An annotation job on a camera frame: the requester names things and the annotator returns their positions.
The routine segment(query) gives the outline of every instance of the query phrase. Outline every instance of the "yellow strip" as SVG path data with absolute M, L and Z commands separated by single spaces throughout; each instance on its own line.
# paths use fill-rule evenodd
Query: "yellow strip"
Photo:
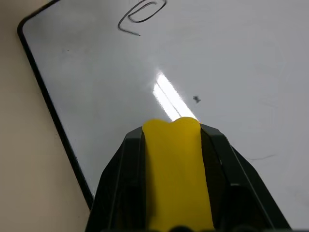
M 199 122 L 188 117 L 172 123 L 154 119 L 143 125 L 143 132 L 147 229 L 168 231 L 183 225 L 213 230 Z

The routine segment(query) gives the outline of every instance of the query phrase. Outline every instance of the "dark speck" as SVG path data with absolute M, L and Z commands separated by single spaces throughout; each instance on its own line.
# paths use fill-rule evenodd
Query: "dark speck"
M 194 96 L 193 99 L 196 101 L 196 103 L 199 103 L 201 101 L 201 99 L 199 98 L 199 96 Z

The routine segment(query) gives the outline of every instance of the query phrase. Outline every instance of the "beige wall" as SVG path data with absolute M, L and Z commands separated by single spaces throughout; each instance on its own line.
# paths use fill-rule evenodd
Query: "beige wall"
M 18 39 L 45 0 L 0 0 L 0 231 L 84 231 L 89 210 Z

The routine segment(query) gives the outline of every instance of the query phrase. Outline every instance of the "scratch mark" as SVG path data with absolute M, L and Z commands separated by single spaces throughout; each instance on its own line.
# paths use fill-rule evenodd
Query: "scratch mark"
M 136 32 L 133 32 L 133 31 L 130 31 L 130 30 L 127 30 L 127 29 L 124 29 L 121 27 L 121 23 L 125 20 L 126 17 L 128 17 L 128 19 L 132 22 L 132 23 L 142 23 L 142 22 L 145 22 L 147 21 L 148 19 L 152 18 L 155 14 L 157 14 L 159 11 L 161 11 L 163 9 L 163 7 L 165 7 L 165 5 L 167 4 L 168 0 L 163 0 L 164 4 L 160 7 L 159 10 L 157 10 L 156 12 L 154 12 L 151 16 L 143 19 L 143 20 L 139 20 L 139 21 L 136 21 L 132 18 L 133 15 L 135 15 L 136 13 L 138 13 L 139 11 L 141 11 L 142 9 L 146 8 L 147 6 L 150 6 L 150 5 L 157 5 L 157 2 L 155 1 L 152 1 L 152 2 L 149 2 L 147 4 L 145 4 L 144 6 L 142 6 L 141 8 L 139 8 L 138 10 L 136 10 L 135 12 L 131 13 L 135 8 L 137 8 L 139 5 L 141 5 L 142 3 L 144 3 L 145 1 L 147 0 L 142 0 L 141 2 L 137 3 L 135 6 L 133 6 L 126 14 L 125 16 L 122 17 L 122 19 L 119 21 L 118 23 L 118 29 L 123 31 L 123 32 L 126 32 L 126 33 L 129 33 L 129 34 L 132 34 L 132 35 L 136 35 L 136 36 L 140 36 L 140 34 L 136 33 Z
M 260 99 L 258 101 L 261 105 L 264 105 L 264 106 L 269 106 L 271 108 L 274 108 L 274 109 L 278 109 L 279 107 L 273 103 L 270 103 L 269 101 L 267 101 L 267 99 Z
M 265 156 L 265 157 L 261 157 L 261 158 L 255 158 L 255 159 L 252 159 L 252 158 L 248 158 L 248 157 L 245 157 L 243 156 L 245 159 L 247 160 L 251 160 L 251 161 L 256 161 L 256 160 L 265 160 L 265 159 L 268 159 L 270 157 L 274 157 L 276 156 L 277 154 L 272 154 L 272 155 L 269 155 L 269 156 Z

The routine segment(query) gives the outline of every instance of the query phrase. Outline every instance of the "whiteboard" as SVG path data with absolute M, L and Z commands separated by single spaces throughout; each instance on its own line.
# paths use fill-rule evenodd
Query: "whiteboard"
M 23 26 L 92 193 L 129 131 L 193 116 L 309 228 L 309 1 L 138 3 L 61 0 Z

